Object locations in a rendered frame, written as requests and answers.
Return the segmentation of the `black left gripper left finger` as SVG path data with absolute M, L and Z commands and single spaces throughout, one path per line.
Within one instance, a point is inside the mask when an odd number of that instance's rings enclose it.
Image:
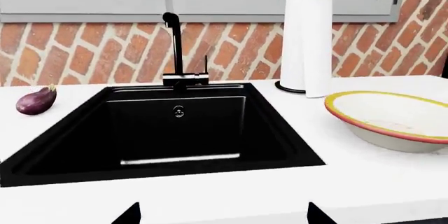
M 111 224 L 140 224 L 141 210 L 139 202 L 135 202 L 119 217 L 117 217 Z

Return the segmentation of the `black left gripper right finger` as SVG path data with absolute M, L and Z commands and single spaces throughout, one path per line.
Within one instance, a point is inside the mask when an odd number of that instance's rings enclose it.
M 307 222 L 308 224 L 337 224 L 313 202 L 308 203 Z

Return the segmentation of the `black kitchen sink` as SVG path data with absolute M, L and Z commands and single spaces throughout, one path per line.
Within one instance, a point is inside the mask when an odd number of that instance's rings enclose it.
M 0 163 L 0 186 L 323 165 L 250 83 L 106 87 Z

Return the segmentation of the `white bowl with yellow-red rim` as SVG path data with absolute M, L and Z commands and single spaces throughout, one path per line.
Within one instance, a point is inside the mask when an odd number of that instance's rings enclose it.
M 448 104 L 381 91 L 328 95 L 326 110 L 360 139 L 388 150 L 431 153 L 448 148 Z

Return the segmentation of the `black sink faucet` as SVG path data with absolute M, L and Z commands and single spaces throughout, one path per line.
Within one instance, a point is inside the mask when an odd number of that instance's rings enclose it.
M 205 56 L 205 72 L 185 73 L 183 72 L 183 51 L 181 40 L 181 23 L 175 13 L 166 12 L 162 19 L 167 28 L 172 30 L 172 41 L 174 51 L 174 73 L 164 73 L 162 83 L 165 87 L 182 90 L 187 87 L 209 84 L 209 73 L 207 72 L 207 56 Z

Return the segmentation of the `black paper towel holder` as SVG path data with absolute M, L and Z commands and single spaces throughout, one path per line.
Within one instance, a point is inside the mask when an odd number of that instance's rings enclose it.
M 304 60 L 300 38 L 299 0 L 286 0 L 283 21 L 281 75 L 276 87 L 289 93 L 305 93 Z

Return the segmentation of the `purple eggplant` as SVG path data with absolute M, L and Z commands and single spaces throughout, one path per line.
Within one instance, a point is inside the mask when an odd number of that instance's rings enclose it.
M 21 114 L 35 116 L 46 112 L 54 104 L 57 97 L 57 89 L 51 84 L 37 92 L 29 93 L 21 97 L 15 108 Z

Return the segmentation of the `white paper towel roll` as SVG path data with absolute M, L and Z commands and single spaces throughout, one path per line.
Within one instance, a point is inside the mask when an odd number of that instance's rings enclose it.
M 332 78 L 333 0 L 299 0 L 300 38 L 304 60 L 305 95 L 330 94 Z

